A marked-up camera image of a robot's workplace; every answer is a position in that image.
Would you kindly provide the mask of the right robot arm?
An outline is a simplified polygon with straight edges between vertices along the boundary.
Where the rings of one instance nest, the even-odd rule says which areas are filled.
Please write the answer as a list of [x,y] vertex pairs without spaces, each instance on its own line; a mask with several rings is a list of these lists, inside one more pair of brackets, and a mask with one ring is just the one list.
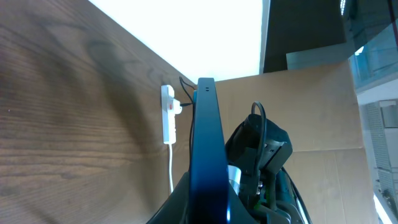
[[241,171],[232,208],[235,223],[311,223],[309,212],[284,168],[292,155],[286,131],[250,114],[225,144],[228,163]]

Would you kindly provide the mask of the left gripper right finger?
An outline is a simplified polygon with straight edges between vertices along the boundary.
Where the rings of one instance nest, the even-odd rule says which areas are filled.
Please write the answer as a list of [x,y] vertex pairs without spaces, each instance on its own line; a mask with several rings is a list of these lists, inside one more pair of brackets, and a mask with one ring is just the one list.
[[229,187],[228,223],[229,224],[256,224],[257,221],[246,210],[233,187]]

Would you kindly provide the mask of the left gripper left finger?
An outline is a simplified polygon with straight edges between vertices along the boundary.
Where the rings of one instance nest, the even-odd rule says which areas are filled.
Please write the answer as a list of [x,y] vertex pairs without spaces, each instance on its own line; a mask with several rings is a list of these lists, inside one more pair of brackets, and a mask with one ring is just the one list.
[[186,172],[168,199],[152,216],[147,224],[187,223],[189,173]]

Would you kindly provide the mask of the blue Galaxy smartphone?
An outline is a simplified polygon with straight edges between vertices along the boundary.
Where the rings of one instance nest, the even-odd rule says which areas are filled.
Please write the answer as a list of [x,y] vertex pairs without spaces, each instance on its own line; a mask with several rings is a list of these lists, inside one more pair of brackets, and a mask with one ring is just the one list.
[[228,162],[213,78],[199,78],[190,159],[189,223],[228,223]]

